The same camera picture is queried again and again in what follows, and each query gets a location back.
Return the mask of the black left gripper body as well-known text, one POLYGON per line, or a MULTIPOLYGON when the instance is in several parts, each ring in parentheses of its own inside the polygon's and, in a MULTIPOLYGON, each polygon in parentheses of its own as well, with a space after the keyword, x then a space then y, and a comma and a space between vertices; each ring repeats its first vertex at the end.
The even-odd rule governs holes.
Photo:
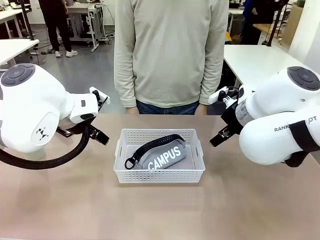
POLYGON ((74 134, 81 135, 83 133, 91 134, 91 124, 88 122, 81 122, 74 126, 74 134))

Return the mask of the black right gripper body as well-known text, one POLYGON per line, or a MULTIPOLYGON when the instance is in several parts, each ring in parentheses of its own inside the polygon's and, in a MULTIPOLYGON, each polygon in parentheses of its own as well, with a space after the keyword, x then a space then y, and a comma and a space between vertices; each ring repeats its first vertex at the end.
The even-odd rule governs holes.
POLYGON ((236 100, 231 106, 229 106, 221 115, 222 120, 226 123, 226 127, 222 129, 223 137, 232 137, 233 135, 239 135, 243 126, 239 123, 236 117, 236 107, 238 101, 236 100))

